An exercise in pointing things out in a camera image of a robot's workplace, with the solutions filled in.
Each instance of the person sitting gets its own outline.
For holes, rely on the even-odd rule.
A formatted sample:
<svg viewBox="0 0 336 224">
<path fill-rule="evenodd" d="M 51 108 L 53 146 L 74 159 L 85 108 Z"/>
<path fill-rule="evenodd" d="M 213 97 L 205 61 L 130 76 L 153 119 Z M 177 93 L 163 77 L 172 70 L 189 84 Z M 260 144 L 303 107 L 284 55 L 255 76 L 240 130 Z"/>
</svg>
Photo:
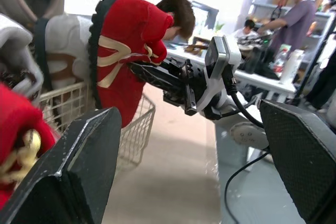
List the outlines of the person sitting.
<svg viewBox="0 0 336 224">
<path fill-rule="evenodd" d="M 259 37 L 259 35 L 253 31 L 253 28 L 256 24 L 254 23 L 253 20 L 248 19 L 245 21 L 245 25 L 243 28 L 236 30 L 232 35 L 236 38 L 236 39 L 240 39 L 240 38 L 256 38 Z"/>
</svg>

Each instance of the black cable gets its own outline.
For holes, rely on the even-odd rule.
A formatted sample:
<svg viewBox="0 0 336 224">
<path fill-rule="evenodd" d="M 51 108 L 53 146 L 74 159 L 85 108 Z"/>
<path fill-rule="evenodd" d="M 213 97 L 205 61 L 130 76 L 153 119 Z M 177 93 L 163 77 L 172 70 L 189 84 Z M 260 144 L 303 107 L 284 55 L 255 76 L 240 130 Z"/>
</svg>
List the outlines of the black cable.
<svg viewBox="0 0 336 224">
<path fill-rule="evenodd" d="M 253 105 L 256 102 L 256 100 L 257 100 L 257 97 L 252 98 L 251 101 L 249 101 L 247 104 L 243 105 L 243 107 L 245 109 L 247 109 L 248 107 Z M 238 113 L 240 113 L 240 109 L 237 107 L 236 110 L 233 110 L 233 111 L 227 112 L 225 114 L 222 114 L 221 118 L 227 118 L 228 116 L 236 115 Z"/>
<path fill-rule="evenodd" d="M 224 67 L 224 70 L 222 72 L 222 78 L 224 82 L 224 86 L 226 89 L 226 93 L 228 95 L 231 95 L 232 100 L 235 102 L 236 106 L 240 110 L 240 112 L 251 121 L 251 123 L 254 123 L 256 126 L 260 128 L 264 128 L 264 125 L 260 123 L 258 120 L 256 120 L 248 111 L 244 108 L 240 100 L 237 96 L 237 81 L 236 78 L 233 76 L 232 72 L 232 65 L 228 64 Z"/>
<path fill-rule="evenodd" d="M 235 224 L 239 224 L 239 221 L 237 220 L 237 218 L 234 216 L 234 214 L 231 212 L 228 203 L 227 203 L 227 190 L 229 188 L 229 184 L 230 182 L 243 170 L 245 170 L 247 167 L 249 167 L 250 165 L 258 162 L 259 160 L 263 159 L 264 157 L 266 157 L 269 153 L 266 152 L 264 154 L 262 154 L 262 156 L 256 158 L 255 160 L 251 161 L 250 163 L 246 164 L 245 166 L 243 166 L 242 168 L 240 168 L 238 171 L 236 171 L 235 173 L 232 174 L 232 176 L 229 178 L 229 180 L 226 182 L 225 185 L 225 191 L 224 191 L 224 204 L 225 204 L 225 208 L 227 210 L 227 212 L 229 213 L 229 215 L 231 216 L 231 218 L 233 219 L 233 221 L 235 222 Z"/>
<path fill-rule="evenodd" d="M 260 123 L 258 120 L 256 120 L 248 111 L 244 108 L 240 100 L 238 99 L 238 96 L 236 93 L 231 94 L 232 100 L 235 102 L 238 109 L 241 111 L 241 113 L 251 121 L 251 123 L 254 123 L 256 126 L 260 128 L 264 128 L 264 125 Z"/>
</svg>

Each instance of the person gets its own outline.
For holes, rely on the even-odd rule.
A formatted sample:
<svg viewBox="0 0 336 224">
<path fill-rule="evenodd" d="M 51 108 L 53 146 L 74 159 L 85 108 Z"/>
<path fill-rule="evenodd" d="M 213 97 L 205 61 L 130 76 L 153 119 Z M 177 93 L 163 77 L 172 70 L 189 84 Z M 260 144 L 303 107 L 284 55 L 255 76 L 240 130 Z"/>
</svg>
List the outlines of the person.
<svg viewBox="0 0 336 224">
<path fill-rule="evenodd" d="M 328 8 L 336 5 L 336 1 L 330 2 Z M 305 104 L 311 110 L 320 110 L 330 99 L 336 89 L 336 49 L 331 55 L 327 66 L 319 75 L 312 90 L 305 97 Z"/>
<path fill-rule="evenodd" d="M 156 6 L 174 18 L 174 25 L 167 29 L 163 40 L 173 40 L 176 36 L 188 40 L 192 36 L 195 15 L 191 2 L 188 0 L 161 0 Z"/>
<path fill-rule="evenodd" d="M 314 0 L 294 0 L 295 6 L 284 16 L 258 29 L 259 34 L 280 28 L 264 57 L 265 63 L 273 61 L 282 44 L 291 46 L 288 55 L 302 46 L 317 10 Z"/>
<path fill-rule="evenodd" d="M 240 39 L 240 38 L 245 38 L 245 37 L 249 37 L 249 38 L 256 38 L 259 37 L 259 35 L 253 31 L 253 28 L 255 27 L 255 23 L 253 20 L 248 19 L 245 21 L 245 25 L 243 28 L 236 30 L 232 35 L 236 38 L 236 39 Z"/>
</svg>

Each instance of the stuffed doll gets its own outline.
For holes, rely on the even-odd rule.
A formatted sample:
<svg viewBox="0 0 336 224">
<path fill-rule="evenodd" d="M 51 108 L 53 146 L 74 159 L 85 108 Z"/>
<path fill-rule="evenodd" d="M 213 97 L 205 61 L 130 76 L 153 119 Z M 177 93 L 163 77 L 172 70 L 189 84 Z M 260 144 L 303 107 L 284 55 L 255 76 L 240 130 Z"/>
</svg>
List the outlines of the stuffed doll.
<svg viewBox="0 0 336 224">
<path fill-rule="evenodd" d="M 105 4 L 110 5 L 107 13 Z M 91 77 L 98 92 L 96 101 L 98 107 L 117 107 L 125 127 L 135 115 L 145 84 L 127 63 L 163 61 L 167 51 L 161 39 L 173 25 L 173 17 L 144 0 L 103 0 L 96 10 L 89 39 Z"/>
<path fill-rule="evenodd" d="M 55 138 L 40 110 L 0 83 L 0 209 Z"/>
</svg>

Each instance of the man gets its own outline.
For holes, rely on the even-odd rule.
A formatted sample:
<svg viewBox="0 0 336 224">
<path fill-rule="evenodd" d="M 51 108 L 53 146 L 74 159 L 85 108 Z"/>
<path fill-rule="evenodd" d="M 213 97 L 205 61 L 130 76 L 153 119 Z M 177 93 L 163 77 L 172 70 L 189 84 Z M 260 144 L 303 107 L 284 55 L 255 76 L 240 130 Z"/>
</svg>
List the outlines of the man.
<svg viewBox="0 0 336 224">
<path fill-rule="evenodd" d="M 192 36 L 195 15 L 192 4 L 188 0 L 161 0 L 156 6 L 174 18 L 174 25 L 167 29 L 163 40 L 173 40 L 177 35 L 188 40 Z"/>
<path fill-rule="evenodd" d="M 291 45 L 289 54 L 302 46 L 310 25 L 312 24 L 316 5 L 313 0 L 294 0 L 295 6 L 285 15 L 269 22 L 258 29 L 259 34 L 266 30 L 279 29 L 269 47 L 265 62 L 270 63 L 274 59 L 282 44 Z"/>
<path fill-rule="evenodd" d="M 236 38 L 236 39 L 240 39 L 240 38 L 256 38 L 259 37 L 259 35 L 253 31 L 253 28 L 255 26 L 255 23 L 253 22 L 253 20 L 248 19 L 245 21 L 245 25 L 243 28 L 236 30 L 232 35 Z"/>
</svg>

